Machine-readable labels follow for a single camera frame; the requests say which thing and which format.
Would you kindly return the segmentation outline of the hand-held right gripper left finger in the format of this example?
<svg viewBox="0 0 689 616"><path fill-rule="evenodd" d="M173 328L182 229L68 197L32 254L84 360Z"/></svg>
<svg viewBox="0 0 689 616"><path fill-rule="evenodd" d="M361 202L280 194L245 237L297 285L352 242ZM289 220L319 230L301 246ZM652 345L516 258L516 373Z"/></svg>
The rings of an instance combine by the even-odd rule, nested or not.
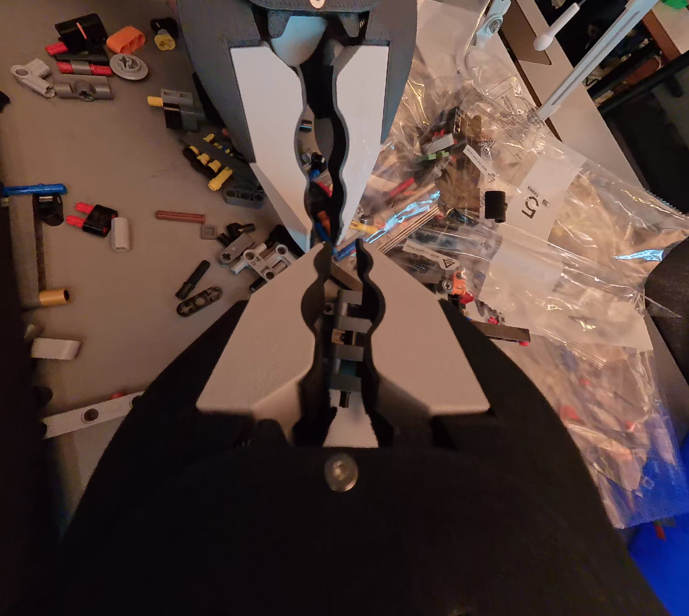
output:
<svg viewBox="0 0 689 616"><path fill-rule="evenodd" d="M332 245L319 243L248 300L196 408L294 427L326 407L317 323L324 312Z"/></svg>

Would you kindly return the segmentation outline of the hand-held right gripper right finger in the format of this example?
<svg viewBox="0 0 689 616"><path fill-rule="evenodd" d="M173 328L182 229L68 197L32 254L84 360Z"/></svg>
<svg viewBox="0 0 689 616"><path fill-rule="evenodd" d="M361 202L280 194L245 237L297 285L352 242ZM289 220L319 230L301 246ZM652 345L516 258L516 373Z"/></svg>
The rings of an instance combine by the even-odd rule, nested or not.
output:
<svg viewBox="0 0 689 616"><path fill-rule="evenodd" d="M489 413L490 404L434 293L368 243L356 245L359 305L370 322L360 367L377 444L432 439L437 418Z"/></svg>

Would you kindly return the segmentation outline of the grey toy frame assembly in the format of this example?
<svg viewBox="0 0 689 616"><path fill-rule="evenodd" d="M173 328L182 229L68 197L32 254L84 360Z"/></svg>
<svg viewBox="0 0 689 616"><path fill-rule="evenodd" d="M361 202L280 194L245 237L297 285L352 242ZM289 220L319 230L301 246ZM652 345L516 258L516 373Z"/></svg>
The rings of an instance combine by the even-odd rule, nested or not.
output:
<svg viewBox="0 0 689 616"><path fill-rule="evenodd" d="M325 305L322 328L325 381L332 407L346 409L352 395L362 392L360 373L372 322L364 317L361 303L361 292L339 290Z"/></svg>

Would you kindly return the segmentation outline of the pile of small toy pieces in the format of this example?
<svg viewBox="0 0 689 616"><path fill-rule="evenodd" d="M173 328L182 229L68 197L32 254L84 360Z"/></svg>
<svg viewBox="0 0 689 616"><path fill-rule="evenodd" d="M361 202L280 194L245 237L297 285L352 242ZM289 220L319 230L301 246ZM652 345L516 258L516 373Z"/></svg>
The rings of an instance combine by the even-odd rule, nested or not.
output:
<svg viewBox="0 0 689 616"><path fill-rule="evenodd" d="M329 202L332 198L332 177L329 172L327 159L317 145L315 138L314 119L307 115L301 119L297 132L298 162L307 178L305 195L306 213L312 220L312 245L321 242L332 242L333 215L329 213ZM333 249L336 260L344 259L353 254L354 241L357 239L371 240L374 234L380 233L381 226L375 226L370 216L364 218L361 206L357 207L354 219L344 231L344 238L340 243L334 243Z"/></svg>

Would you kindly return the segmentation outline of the dark toy beam yellow pins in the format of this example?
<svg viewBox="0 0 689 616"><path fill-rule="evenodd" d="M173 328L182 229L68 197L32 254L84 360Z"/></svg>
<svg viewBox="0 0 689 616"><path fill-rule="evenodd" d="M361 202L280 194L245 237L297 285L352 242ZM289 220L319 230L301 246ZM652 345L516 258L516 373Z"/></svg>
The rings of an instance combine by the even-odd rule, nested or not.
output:
<svg viewBox="0 0 689 616"><path fill-rule="evenodd" d="M223 133L188 133L178 139L182 155L206 180L210 190L254 190L258 180L243 155Z"/></svg>

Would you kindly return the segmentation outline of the short black toy beam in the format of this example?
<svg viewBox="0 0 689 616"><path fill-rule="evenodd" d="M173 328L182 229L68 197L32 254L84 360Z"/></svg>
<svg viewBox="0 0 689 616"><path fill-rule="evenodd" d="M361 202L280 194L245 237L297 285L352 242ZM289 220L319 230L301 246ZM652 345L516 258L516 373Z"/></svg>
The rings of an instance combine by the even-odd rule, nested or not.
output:
<svg viewBox="0 0 689 616"><path fill-rule="evenodd" d="M222 298L222 289L218 286L208 287L199 293L189 296L177 305L177 315L188 318L218 302Z"/></svg>

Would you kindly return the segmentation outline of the grey toy connector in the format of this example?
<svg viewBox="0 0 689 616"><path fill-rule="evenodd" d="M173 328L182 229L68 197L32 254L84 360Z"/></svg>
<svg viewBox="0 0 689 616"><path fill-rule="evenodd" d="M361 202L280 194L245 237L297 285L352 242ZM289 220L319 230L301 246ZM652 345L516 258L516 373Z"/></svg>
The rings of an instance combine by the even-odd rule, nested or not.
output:
<svg viewBox="0 0 689 616"><path fill-rule="evenodd" d="M82 102L109 101L114 99L107 77L67 76L53 83L60 99Z"/></svg>

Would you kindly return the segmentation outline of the black toy piece red stripe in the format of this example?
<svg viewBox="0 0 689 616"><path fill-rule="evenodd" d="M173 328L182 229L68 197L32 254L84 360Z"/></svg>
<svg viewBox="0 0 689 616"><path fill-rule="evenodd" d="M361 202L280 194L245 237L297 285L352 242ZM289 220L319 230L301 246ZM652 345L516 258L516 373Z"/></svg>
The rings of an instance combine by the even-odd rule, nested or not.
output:
<svg viewBox="0 0 689 616"><path fill-rule="evenodd" d="M91 52L102 48L108 39L108 32L97 13L89 13L55 24L58 40L67 52Z"/></svg>

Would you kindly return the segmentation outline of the white toy clip piece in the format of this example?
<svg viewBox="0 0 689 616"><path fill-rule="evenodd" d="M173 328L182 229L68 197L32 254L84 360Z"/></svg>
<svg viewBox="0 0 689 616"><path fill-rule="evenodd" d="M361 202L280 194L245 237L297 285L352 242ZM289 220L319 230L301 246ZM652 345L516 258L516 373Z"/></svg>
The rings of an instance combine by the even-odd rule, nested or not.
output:
<svg viewBox="0 0 689 616"><path fill-rule="evenodd" d="M68 339L38 337L32 341L30 357L36 360L71 361L78 356L81 342Z"/></svg>

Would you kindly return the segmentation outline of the black toy piece red pins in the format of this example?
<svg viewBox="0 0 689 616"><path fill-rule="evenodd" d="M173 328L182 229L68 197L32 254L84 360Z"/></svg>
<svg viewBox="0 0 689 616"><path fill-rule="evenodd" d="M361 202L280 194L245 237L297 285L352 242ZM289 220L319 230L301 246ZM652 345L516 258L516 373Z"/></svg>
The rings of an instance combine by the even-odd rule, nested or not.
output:
<svg viewBox="0 0 689 616"><path fill-rule="evenodd" d="M74 208L85 216L69 215L65 217L64 222L102 239L109 235L113 221L118 217L117 210L99 204L92 205L79 201Z"/></svg>

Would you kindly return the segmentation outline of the white toy connector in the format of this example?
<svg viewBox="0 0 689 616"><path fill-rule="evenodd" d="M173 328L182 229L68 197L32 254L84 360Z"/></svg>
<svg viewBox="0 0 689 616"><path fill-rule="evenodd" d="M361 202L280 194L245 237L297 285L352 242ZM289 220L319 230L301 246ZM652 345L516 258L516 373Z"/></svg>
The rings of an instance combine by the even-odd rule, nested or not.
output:
<svg viewBox="0 0 689 616"><path fill-rule="evenodd" d="M42 60L34 59L25 64L15 64L10 67L10 72L17 83L32 92L48 99L56 97L51 69Z"/></svg>

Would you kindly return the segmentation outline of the blue toy axle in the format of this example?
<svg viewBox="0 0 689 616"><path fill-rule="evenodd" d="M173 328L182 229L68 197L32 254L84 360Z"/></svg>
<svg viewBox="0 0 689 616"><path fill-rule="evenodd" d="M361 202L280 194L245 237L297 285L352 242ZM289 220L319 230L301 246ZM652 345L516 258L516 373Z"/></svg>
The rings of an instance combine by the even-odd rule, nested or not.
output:
<svg viewBox="0 0 689 616"><path fill-rule="evenodd" d="M61 196L65 194L67 194L67 188L62 183L39 183L24 186L4 186L1 189L1 197L3 198L18 196Z"/></svg>

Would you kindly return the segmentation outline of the wooden book stand white legs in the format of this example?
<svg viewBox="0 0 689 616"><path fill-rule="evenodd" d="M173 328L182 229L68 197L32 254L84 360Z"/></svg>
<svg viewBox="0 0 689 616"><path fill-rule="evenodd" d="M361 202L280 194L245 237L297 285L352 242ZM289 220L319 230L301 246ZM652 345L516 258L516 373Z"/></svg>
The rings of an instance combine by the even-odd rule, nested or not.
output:
<svg viewBox="0 0 689 616"><path fill-rule="evenodd" d="M566 26L572 18L579 13L581 7L588 0L581 0L572 4L563 14L559 16L547 30L539 35L533 43L535 51L545 51L555 41L558 32ZM616 18L614 23L607 29L602 37L595 43L583 59L573 68L569 75L556 87L549 98L540 106L536 113L543 119L548 119L555 113L564 100L581 85L581 82L589 75L601 60L611 52L622 38L646 15L652 7L660 0L630 0L623 13ZM508 11L512 0L493 0L488 8L487 14L483 18L480 26L477 27L473 37L473 45L478 49L483 49L489 40L500 30L504 21L504 15Z"/></svg>

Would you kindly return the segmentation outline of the long grey toy beam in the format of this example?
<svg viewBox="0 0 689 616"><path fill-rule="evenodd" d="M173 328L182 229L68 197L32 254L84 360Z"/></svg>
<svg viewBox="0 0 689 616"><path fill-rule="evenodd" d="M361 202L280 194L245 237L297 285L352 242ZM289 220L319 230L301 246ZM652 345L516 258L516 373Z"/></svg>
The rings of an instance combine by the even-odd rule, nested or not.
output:
<svg viewBox="0 0 689 616"><path fill-rule="evenodd" d="M19 297L24 310L42 308L46 289L42 223L34 211L32 195L9 198L10 235Z"/></svg>

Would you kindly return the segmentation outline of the blue plastic object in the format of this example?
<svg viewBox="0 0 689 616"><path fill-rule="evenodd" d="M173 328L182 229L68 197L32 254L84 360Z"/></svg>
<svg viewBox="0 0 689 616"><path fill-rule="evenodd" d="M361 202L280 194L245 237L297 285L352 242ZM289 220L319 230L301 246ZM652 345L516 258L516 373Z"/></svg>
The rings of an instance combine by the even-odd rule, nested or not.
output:
<svg viewBox="0 0 689 616"><path fill-rule="evenodd" d="M671 615L688 614L688 514L641 525L630 552Z"/></svg>

